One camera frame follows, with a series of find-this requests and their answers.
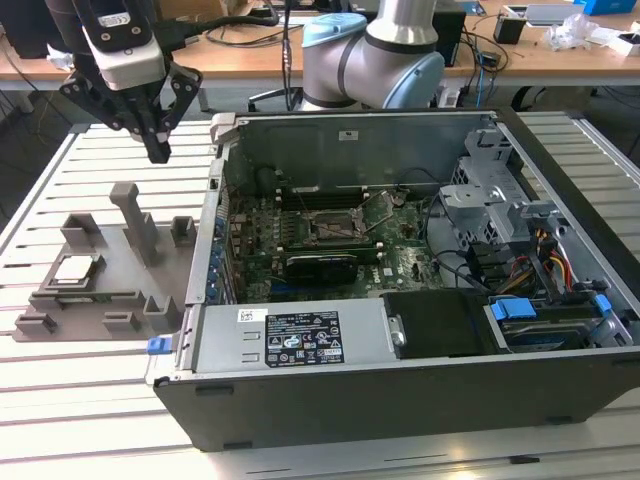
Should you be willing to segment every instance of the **blue latch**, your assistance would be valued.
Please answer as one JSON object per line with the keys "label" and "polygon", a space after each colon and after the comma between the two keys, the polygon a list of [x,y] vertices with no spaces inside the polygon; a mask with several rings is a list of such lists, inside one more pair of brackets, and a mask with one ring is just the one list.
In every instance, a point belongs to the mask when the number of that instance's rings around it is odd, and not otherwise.
{"label": "blue latch", "polygon": [[147,353],[149,355],[167,355],[171,353],[171,338],[154,337],[147,342]]}
{"label": "blue latch", "polygon": [[528,298],[501,298],[491,305],[496,320],[535,318],[536,310]]}
{"label": "blue latch", "polygon": [[602,293],[596,295],[593,301],[595,302],[596,307],[598,307],[598,310],[600,310],[600,313],[603,317],[609,315],[611,313],[611,310],[613,310],[611,302],[609,301],[607,296],[603,295]]}

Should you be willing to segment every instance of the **power supply label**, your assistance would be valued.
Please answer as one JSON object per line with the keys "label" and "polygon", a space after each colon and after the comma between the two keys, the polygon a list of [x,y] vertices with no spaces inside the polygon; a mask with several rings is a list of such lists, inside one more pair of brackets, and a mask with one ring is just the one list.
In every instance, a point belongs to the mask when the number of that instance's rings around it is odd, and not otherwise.
{"label": "power supply label", "polygon": [[271,368],[344,363],[338,312],[267,315],[265,342]]}

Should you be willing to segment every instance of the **motherboard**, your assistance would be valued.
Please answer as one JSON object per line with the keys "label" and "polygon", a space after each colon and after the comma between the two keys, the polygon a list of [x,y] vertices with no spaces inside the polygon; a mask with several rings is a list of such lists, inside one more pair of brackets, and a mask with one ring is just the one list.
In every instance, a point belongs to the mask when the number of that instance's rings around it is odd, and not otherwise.
{"label": "motherboard", "polygon": [[235,199],[226,251],[238,303],[441,288],[421,232],[425,203],[387,190]]}

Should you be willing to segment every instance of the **screw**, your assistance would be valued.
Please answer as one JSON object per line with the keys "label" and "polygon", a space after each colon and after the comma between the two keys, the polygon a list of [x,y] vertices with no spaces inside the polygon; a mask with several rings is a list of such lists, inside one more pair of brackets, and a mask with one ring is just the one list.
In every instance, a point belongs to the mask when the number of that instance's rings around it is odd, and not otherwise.
{"label": "screw", "polygon": [[391,341],[396,347],[402,347],[407,343],[404,335],[400,332],[391,332]]}

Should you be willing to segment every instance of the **floor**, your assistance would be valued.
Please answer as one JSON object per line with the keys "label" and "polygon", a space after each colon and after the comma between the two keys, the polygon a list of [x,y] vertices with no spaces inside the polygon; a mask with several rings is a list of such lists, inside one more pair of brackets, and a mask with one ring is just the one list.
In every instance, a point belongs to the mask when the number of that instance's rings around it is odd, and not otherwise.
{"label": "floor", "polygon": [[[510,105],[515,92],[512,88],[497,88],[488,105]],[[523,103],[533,103],[538,92],[539,89],[532,89]],[[209,92],[209,104],[218,111],[243,112],[246,111],[247,98],[256,93],[259,92],[251,89]],[[543,104],[544,96],[540,96],[538,100]],[[68,132],[69,123],[95,122],[89,114],[58,93],[34,92],[32,101],[35,106],[33,113],[12,113],[0,122],[0,230],[55,154]],[[472,93],[463,105],[475,106],[475,103],[476,97]],[[598,89],[596,95],[582,104],[584,103],[588,103],[583,111],[586,118],[622,152],[628,154],[634,140],[640,134],[640,88],[618,87],[612,93]],[[278,111],[283,107],[281,99],[260,104],[264,111]],[[8,113],[12,110],[12,105],[10,99],[0,96],[0,113],[3,108]],[[553,105],[553,108],[562,109],[556,105]],[[207,118],[210,118],[210,115],[200,113],[197,108],[192,108],[185,116],[188,120]],[[640,145],[631,152],[630,158],[640,165]]]}

